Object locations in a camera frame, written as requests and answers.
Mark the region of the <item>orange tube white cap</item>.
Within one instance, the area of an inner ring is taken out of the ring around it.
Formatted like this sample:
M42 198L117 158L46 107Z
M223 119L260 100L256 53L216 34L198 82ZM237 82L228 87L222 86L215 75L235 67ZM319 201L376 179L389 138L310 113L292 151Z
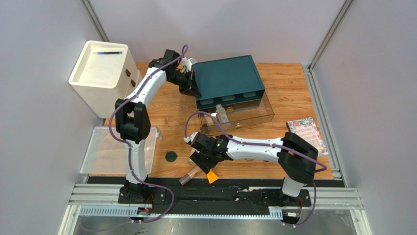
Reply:
M206 178L210 184L216 182L219 179L218 175L212 169L210 169L206 174Z

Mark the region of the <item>pink foundation tube silver cap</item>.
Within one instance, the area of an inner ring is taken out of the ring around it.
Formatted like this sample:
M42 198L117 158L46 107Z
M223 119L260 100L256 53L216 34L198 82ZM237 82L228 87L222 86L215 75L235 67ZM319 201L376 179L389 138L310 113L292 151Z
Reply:
M186 173L182 178L179 179L179 182L182 186L186 185L191 179L201 172L201 169L198 166L195 166L192 170Z

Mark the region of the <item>clear bottle blue liquid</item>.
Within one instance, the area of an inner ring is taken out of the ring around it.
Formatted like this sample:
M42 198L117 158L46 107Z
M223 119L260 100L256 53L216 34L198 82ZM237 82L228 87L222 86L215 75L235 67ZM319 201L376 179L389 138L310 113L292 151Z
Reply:
M221 104L216 105L216 117L219 119L223 129L229 129L231 127L227 112Z

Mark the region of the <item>clear acrylic drawer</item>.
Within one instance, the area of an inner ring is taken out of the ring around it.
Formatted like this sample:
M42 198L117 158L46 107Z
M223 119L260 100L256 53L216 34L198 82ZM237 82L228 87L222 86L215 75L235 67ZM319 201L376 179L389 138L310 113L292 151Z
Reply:
M204 134L220 132L222 125L216 117L216 107L202 108L198 101L196 102L196 105L197 111L209 113L212 121L214 122L213 126L209 130L204 129L202 126L203 114L199 114L198 117L200 119L202 132ZM267 94L263 94L261 99L223 105L223 107L227 112L227 116L231 124L229 129L224 129L226 131L270 122L275 116Z

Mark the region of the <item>rose gold foundation bottle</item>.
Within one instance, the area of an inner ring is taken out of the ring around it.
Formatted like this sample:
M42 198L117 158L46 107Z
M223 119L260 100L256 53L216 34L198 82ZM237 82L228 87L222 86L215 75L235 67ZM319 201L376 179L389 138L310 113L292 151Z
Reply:
M203 120L202 126L206 130L209 130L213 126L213 124L214 124L214 122L212 121L211 117L209 117L207 115L203 115L203 119L202 120Z

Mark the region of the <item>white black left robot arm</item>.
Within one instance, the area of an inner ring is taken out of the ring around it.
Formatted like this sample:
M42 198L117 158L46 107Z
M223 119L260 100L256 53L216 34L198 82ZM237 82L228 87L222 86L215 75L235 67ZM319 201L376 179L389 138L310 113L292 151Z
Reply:
M166 82L179 87L179 92L188 96L201 98L192 63L185 58L188 45L184 45L181 53L167 49L164 56L149 63L145 78L135 90L126 97L118 99L115 111L110 119L116 121L116 131L120 134L115 140L125 144L128 159L128 174L120 189L119 201L142 203L149 198L150 183L146 182L145 140L151 122L147 106Z

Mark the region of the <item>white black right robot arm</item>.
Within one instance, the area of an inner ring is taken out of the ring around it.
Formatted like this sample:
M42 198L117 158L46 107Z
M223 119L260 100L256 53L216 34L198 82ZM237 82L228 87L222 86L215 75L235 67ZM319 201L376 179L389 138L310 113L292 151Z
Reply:
M279 164L285 171L282 195L296 198L304 185L314 181L318 150L295 133L287 132L283 138L244 139L229 135L216 138L195 132L184 141L195 152L190 159L204 172L223 161L241 159L262 160Z

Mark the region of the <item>dark green round compact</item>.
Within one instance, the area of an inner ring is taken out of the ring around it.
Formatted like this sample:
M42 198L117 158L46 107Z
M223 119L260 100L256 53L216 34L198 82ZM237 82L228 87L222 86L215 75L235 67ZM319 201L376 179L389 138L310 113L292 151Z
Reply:
M175 151L168 151L165 155L165 159L166 161L172 163L174 161L176 161L178 155Z

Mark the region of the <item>teal drawer organizer box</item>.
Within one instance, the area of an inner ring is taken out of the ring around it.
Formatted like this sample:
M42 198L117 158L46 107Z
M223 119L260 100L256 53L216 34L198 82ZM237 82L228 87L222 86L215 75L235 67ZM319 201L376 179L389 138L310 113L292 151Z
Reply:
M265 87L251 55L197 62L191 66L202 95L197 109L250 103L259 105Z

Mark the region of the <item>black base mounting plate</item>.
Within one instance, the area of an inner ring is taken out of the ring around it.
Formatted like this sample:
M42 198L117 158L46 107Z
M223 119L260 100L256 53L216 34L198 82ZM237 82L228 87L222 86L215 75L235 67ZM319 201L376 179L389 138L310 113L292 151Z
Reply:
M173 194L163 188L150 187L138 193L121 188L120 204L170 205L174 202L249 202L252 205L277 207L312 206L309 191L303 189L293 198L284 195L279 188L248 189L240 187L172 187Z

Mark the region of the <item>white storage cabinet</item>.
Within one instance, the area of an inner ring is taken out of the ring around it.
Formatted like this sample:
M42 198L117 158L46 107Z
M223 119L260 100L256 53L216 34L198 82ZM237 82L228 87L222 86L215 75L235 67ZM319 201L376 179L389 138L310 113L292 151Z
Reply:
M126 99L142 75L126 44L87 41L69 84L99 118L110 118L118 99Z

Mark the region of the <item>clear plastic zip pouch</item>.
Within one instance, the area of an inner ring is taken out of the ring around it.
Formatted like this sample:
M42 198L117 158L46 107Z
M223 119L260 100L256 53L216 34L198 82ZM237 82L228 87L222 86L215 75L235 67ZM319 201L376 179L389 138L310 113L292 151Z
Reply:
M162 140L160 130L158 127L153 126L144 145L144 165L148 174L152 172L158 140ZM128 163L125 145L114 140L107 126L96 126L93 129L80 173L91 176L126 176L127 170Z

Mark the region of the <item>floral pink palette box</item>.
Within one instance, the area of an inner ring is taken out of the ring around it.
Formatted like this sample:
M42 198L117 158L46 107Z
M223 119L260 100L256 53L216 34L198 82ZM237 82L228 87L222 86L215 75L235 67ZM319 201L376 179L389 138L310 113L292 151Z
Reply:
M313 117L291 120L286 123L288 130L295 133L318 150L319 156L328 155L327 147Z

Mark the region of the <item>aluminium rail frame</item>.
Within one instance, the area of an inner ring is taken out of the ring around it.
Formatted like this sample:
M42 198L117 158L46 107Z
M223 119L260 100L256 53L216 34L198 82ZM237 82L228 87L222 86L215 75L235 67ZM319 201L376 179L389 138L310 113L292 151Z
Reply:
M282 180L220 179L209 184L193 179L182 186L176 178L151 178L155 188L173 194L172 187L279 188ZM370 235L359 192L342 181L316 180L309 191L310 207L252 205L249 202L174 202L170 205L120 204L120 178L96 177L76 184L59 229L116 234L357 234Z

